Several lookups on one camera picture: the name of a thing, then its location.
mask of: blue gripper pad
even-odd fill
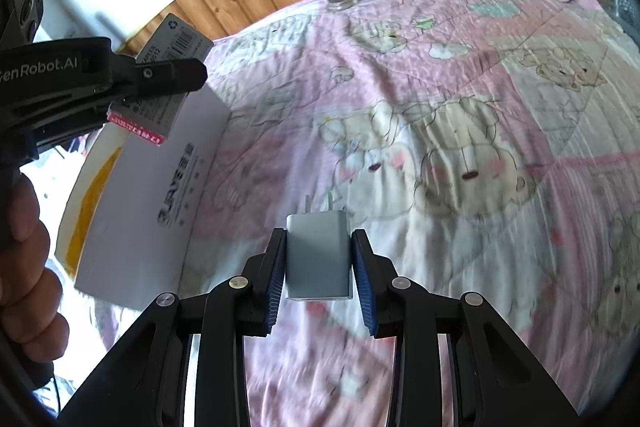
[[[278,248],[278,253],[273,263],[271,277],[267,286],[267,295],[265,299],[264,321],[266,330],[271,333],[271,328],[278,318],[278,308],[280,307],[280,296],[282,295],[282,287],[284,286],[284,266],[286,248]]]
[[[369,328],[369,334],[375,335],[378,331],[378,317],[376,315],[376,294],[373,291],[371,280],[367,272],[367,267],[362,256],[362,250],[357,241],[353,245],[353,275],[356,279],[358,298],[360,298],[360,309],[362,310],[362,320]]]

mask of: black cable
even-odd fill
[[[60,414],[62,407],[60,407],[60,391],[58,390],[58,381],[56,380],[55,374],[53,375],[53,387],[56,390],[56,399],[58,400],[58,414]]]

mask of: red label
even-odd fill
[[[166,137],[162,136],[161,134],[146,130],[144,127],[138,125],[137,123],[133,123],[132,121],[123,118],[116,112],[109,111],[107,114],[107,120],[113,122],[116,125],[119,125],[129,132],[137,134],[141,138],[144,138],[154,145],[162,145],[162,143],[164,143],[164,141],[166,140]]]

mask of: bed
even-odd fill
[[[485,295],[588,409],[640,319],[640,53],[599,1],[175,0],[125,51],[180,16],[215,40],[232,110],[181,295],[239,273],[306,195],[331,199],[399,274]],[[252,425],[385,424],[394,344],[357,299],[283,300],[244,347]]]

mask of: finger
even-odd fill
[[[41,221],[30,237],[0,253],[0,306],[16,303],[40,280],[49,255],[49,232]]]
[[[53,322],[62,298],[62,284],[56,274],[45,269],[33,290],[2,311],[0,321],[14,342],[31,342]]]
[[[49,362],[65,354],[69,342],[69,323],[59,313],[53,322],[30,343],[24,344],[24,354],[34,362]]]
[[[27,239],[40,219],[40,204],[30,179],[22,174],[9,200],[9,227],[16,241]]]

